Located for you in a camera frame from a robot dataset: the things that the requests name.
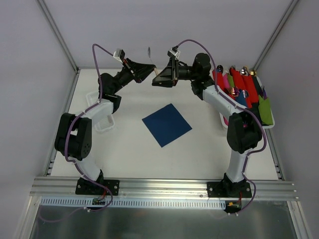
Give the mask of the blue paper napkin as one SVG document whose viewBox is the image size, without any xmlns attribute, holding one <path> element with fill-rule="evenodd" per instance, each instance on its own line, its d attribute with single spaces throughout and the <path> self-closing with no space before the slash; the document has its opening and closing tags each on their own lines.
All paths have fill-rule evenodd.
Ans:
<svg viewBox="0 0 319 239">
<path fill-rule="evenodd" d="M 192 130 L 173 104 L 166 105 L 142 119 L 160 147 L 164 147 Z"/>
</svg>

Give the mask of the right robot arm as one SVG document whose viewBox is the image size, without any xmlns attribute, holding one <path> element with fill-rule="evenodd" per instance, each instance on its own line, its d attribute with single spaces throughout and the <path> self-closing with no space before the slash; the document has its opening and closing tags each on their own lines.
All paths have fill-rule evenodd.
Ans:
<svg viewBox="0 0 319 239">
<path fill-rule="evenodd" d="M 191 66 L 179 61 L 179 52 L 168 52 L 167 66 L 153 79 L 152 85 L 172 88 L 179 80 L 189 80 L 193 93 L 201 100 L 214 106 L 228 120 L 227 143 L 231 148 L 231 157 L 223 184 L 223 191 L 234 197 L 241 191 L 239 182 L 246 179 L 245 171 L 249 156 L 257 153 L 257 145 L 266 141 L 265 131 L 258 114 L 223 93 L 217 80 L 210 75 L 210 57 L 198 53 Z"/>
</svg>

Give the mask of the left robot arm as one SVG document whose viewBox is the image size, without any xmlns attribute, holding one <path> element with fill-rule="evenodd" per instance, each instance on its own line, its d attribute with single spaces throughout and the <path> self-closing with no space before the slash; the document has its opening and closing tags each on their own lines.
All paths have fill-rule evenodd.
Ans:
<svg viewBox="0 0 319 239">
<path fill-rule="evenodd" d="M 116 75 L 98 73 L 98 98 L 94 104 L 78 114 L 64 113 L 59 122 L 54 147 L 67 162 L 74 163 L 92 194 L 104 189 L 102 170 L 87 159 L 92 149 L 92 127 L 112 115 L 120 107 L 122 97 L 117 95 L 131 81 L 142 83 L 153 71 L 154 64 L 143 64 L 125 58 L 123 67 Z"/>
</svg>

